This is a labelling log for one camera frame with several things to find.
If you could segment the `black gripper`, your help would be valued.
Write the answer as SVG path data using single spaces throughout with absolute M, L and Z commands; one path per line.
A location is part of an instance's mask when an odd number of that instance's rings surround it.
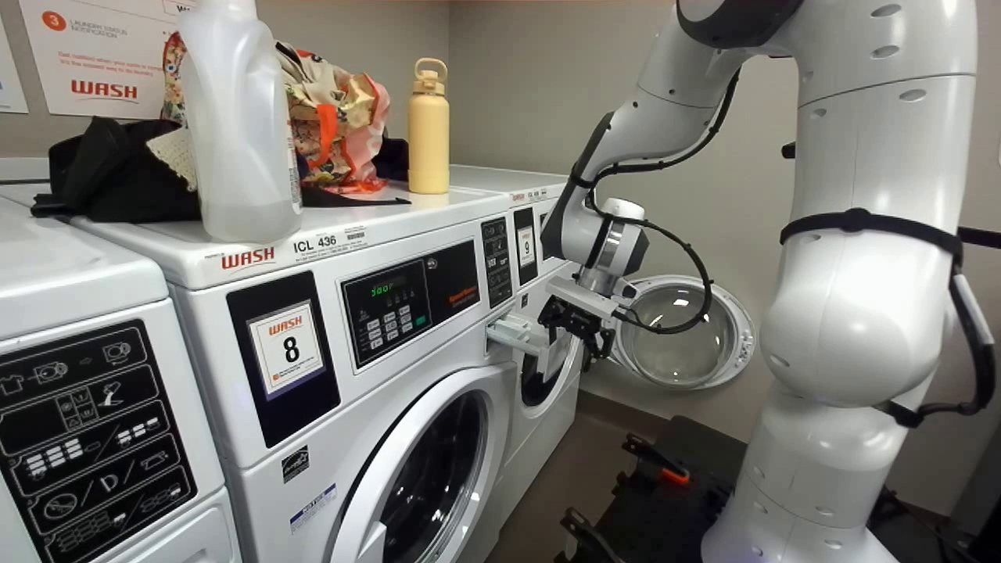
M 586 352 L 598 360 L 605 360 L 611 353 L 613 344 L 613 318 L 617 306 L 611 301 L 576 301 L 576 297 L 559 297 L 553 295 L 539 324 L 545 329 L 568 329 L 571 336 L 576 336 Z M 539 376 L 542 383 L 550 383 L 553 376 L 553 347 L 542 353 L 539 360 Z

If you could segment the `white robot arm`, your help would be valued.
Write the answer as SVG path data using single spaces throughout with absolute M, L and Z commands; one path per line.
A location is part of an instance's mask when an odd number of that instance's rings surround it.
M 962 277 L 981 70 L 975 0 L 672 0 L 637 95 L 595 125 L 545 246 L 606 277 L 641 264 L 641 213 L 601 213 L 617 173 L 683 161 L 741 65 L 797 65 L 793 221 L 760 353 L 772 390 L 700 563 L 896 563 L 866 528 L 952 329 L 988 379 Z

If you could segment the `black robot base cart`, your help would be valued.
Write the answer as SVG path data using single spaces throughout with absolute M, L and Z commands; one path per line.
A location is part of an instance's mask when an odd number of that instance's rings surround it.
M 731 494 L 744 444 L 675 415 L 650 449 L 683 467 L 686 478 L 668 478 L 656 460 L 637 458 L 598 521 L 565 509 L 568 545 L 553 563 L 700 563 L 700 542 Z

